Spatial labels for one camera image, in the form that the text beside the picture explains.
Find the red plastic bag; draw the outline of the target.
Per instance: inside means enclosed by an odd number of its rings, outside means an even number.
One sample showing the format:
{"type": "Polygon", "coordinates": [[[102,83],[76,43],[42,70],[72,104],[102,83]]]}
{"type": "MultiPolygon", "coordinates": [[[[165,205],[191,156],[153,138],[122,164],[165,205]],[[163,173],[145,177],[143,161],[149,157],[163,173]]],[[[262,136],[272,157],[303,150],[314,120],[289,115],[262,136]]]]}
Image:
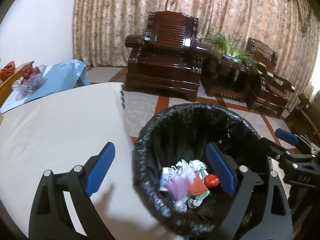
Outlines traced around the red plastic bag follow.
{"type": "Polygon", "coordinates": [[[209,174],[204,178],[204,184],[208,188],[216,187],[220,183],[218,177],[215,174],[209,174]]]}

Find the mint green glove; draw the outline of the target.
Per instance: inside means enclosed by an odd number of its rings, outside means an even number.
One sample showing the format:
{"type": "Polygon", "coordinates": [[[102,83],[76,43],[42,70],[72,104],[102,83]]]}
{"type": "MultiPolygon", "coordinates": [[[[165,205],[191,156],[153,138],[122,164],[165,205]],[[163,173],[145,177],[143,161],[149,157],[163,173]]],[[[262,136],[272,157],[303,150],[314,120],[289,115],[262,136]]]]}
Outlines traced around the mint green glove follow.
{"type": "Polygon", "coordinates": [[[182,199],[181,202],[183,206],[188,206],[191,209],[199,207],[203,200],[208,197],[210,194],[210,191],[207,190],[205,193],[197,195],[197,196],[191,196],[189,194],[186,194],[182,199]]]}

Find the orange foam fruit net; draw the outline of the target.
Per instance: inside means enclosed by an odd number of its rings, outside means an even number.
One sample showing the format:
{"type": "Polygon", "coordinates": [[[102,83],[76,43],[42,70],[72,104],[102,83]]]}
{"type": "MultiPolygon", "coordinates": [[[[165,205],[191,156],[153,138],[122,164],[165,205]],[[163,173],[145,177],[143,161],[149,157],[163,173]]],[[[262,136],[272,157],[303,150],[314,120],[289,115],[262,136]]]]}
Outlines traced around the orange foam fruit net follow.
{"type": "Polygon", "coordinates": [[[188,191],[192,196],[199,196],[208,191],[208,188],[196,173],[193,182],[188,186],[188,191]]]}

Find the pink face mask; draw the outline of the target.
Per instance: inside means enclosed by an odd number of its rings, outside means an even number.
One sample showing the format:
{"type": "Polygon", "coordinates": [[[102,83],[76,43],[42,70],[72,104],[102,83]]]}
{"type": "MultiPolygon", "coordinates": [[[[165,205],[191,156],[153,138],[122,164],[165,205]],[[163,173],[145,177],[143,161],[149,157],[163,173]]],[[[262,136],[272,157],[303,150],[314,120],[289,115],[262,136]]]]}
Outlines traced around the pink face mask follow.
{"type": "Polygon", "coordinates": [[[188,192],[183,179],[178,175],[170,176],[166,180],[164,186],[172,194],[175,200],[181,200],[188,192]]]}

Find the white tissue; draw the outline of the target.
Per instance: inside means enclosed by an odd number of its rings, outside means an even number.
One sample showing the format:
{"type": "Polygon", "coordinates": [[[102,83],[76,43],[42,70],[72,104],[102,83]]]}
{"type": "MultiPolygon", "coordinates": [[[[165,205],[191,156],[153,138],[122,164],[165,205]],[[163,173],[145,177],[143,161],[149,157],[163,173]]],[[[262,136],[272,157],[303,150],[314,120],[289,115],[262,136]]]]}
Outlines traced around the white tissue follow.
{"type": "Polygon", "coordinates": [[[195,178],[195,174],[198,174],[200,179],[204,180],[208,175],[208,172],[206,171],[207,166],[200,160],[185,161],[182,159],[170,168],[182,179],[193,180],[195,178]]]}

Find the blue white paper cup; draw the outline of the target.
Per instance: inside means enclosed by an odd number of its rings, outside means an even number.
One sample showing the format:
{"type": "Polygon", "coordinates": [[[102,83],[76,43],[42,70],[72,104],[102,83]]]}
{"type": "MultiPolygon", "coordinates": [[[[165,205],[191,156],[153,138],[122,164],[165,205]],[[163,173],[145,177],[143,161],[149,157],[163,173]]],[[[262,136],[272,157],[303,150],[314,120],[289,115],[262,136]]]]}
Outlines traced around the blue white paper cup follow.
{"type": "Polygon", "coordinates": [[[163,192],[167,192],[168,189],[166,188],[166,183],[169,179],[175,175],[175,169],[172,167],[163,167],[162,168],[162,175],[159,181],[159,190],[163,192]]]}

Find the black lined trash bin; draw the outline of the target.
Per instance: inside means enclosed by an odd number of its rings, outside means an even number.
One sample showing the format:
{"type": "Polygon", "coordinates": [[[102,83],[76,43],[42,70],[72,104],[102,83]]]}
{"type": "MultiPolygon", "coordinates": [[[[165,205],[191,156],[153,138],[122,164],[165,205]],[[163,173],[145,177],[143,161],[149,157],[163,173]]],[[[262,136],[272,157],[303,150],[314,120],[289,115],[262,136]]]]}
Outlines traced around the black lined trash bin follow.
{"type": "Polygon", "coordinates": [[[266,174],[272,161],[258,152],[260,136],[240,115],[206,103],[185,103],[169,107],[142,128],[132,153],[133,186],[148,211],[167,230],[184,237],[204,239],[220,222],[232,198],[221,189],[212,191],[200,207],[184,213],[161,193],[164,167],[178,161],[206,162],[205,149],[215,143],[238,165],[266,174]]]}

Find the grey tablecloth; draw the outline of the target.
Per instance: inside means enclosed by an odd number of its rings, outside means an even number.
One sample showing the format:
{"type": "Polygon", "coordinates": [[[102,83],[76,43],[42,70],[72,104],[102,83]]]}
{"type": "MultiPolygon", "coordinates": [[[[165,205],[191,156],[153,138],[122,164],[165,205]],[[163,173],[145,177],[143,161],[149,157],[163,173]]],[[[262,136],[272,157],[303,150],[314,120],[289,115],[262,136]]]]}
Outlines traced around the grey tablecloth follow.
{"type": "Polygon", "coordinates": [[[132,185],[132,140],[121,83],[100,83],[34,100],[3,115],[1,201],[23,233],[45,170],[69,172],[111,142],[115,159],[91,201],[116,239],[177,239],[132,185]]]}

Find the dark wooden side table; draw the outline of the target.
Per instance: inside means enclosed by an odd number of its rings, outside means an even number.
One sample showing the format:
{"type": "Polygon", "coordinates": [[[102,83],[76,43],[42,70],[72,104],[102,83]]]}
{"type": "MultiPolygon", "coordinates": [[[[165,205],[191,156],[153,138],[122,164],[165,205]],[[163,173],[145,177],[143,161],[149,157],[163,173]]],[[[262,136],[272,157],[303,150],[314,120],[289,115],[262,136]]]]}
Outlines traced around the dark wooden side table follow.
{"type": "Polygon", "coordinates": [[[245,102],[255,72],[220,53],[210,53],[202,63],[201,82],[208,96],[224,96],[245,102]]]}

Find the green potted plant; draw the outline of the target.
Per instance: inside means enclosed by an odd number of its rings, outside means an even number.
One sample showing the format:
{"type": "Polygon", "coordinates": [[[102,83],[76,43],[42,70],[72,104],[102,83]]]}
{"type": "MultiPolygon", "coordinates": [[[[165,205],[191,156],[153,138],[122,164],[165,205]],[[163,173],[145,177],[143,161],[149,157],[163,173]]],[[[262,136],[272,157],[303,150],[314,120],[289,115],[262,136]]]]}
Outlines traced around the green potted plant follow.
{"type": "Polygon", "coordinates": [[[230,36],[226,35],[222,31],[218,31],[215,34],[202,34],[198,36],[205,44],[213,47],[219,51],[221,54],[226,55],[230,59],[235,59],[236,62],[240,62],[244,67],[252,70],[255,73],[262,74],[262,72],[257,68],[258,62],[250,55],[249,52],[244,51],[238,46],[240,40],[231,40],[230,36]]]}

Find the glass fruit bowl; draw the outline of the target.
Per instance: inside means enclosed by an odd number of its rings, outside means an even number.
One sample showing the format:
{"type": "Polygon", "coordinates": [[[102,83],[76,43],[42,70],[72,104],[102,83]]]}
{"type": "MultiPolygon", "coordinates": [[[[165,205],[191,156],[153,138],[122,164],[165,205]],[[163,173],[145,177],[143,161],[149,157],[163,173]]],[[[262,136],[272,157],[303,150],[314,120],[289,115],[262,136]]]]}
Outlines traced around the glass fruit bowl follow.
{"type": "Polygon", "coordinates": [[[15,100],[22,100],[29,97],[31,94],[34,94],[38,89],[40,89],[47,81],[47,78],[44,76],[44,71],[47,66],[40,65],[38,66],[40,73],[26,81],[24,84],[20,84],[22,77],[12,84],[12,90],[17,92],[15,100]]]}

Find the light blue tablecloth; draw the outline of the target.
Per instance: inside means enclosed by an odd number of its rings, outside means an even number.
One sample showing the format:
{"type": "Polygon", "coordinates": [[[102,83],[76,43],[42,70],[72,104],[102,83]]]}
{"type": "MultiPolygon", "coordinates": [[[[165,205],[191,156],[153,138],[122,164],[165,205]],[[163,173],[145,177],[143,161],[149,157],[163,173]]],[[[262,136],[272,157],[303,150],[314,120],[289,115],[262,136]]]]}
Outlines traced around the light blue tablecloth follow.
{"type": "Polygon", "coordinates": [[[27,98],[16,101],[17,92],[12,91],[1,106],[1,113],[3,114],[24,103],[31,102],[50,94],[90,84],[86,64],[79,60],[70,60],[47,66],[44,71],[44,76],[47,78],[46,83],[27,98]]]}

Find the red apples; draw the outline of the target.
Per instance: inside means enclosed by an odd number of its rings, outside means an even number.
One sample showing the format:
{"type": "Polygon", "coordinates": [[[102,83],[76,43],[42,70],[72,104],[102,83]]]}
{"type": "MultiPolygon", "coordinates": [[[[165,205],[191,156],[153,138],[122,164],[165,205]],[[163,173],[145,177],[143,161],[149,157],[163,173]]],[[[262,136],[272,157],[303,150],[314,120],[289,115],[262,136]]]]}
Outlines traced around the red apples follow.
{"type": "Polygon", "coordinates": [[[40,69],[38,67],[33,67],[32,65],[25,65],[22,67],[22,80],[20,84],[24,84],[26,81],[34,77],[35,75],[40,73],[40,69]]]}

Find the red pumpkin ornament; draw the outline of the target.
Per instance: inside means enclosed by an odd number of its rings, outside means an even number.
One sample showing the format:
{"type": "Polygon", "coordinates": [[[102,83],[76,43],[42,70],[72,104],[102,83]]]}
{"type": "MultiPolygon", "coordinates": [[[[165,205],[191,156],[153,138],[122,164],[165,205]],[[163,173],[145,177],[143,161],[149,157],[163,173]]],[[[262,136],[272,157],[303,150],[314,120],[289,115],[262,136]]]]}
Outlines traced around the red pumpkin ornament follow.
{"type": "Polygon", "coordinates": [[[15,63],[14,61],[10,61],[5,67],[1,69],[0,79],[1,81],[6,81],[9,77],[11,77],[15,72],[15,63]]]}

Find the beige patterned curtain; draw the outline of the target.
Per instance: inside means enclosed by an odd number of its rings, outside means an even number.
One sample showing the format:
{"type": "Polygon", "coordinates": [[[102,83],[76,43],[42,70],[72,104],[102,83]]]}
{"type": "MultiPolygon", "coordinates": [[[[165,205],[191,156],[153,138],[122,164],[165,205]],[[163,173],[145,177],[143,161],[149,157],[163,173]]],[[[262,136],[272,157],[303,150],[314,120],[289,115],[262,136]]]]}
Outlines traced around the beige patterned curtain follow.
{"type": "Polygon", "coordinates": [[[319,5],[314,0],[75,0],[73,57],[89,66],[123,66],[125,38],[141,34],[151,11],[183,12],[199,19],[199,35],[222,31],[246,45],[255,38],[278,55],[276,73],[300,94],[313,96],[319,51],[319,5]]]}

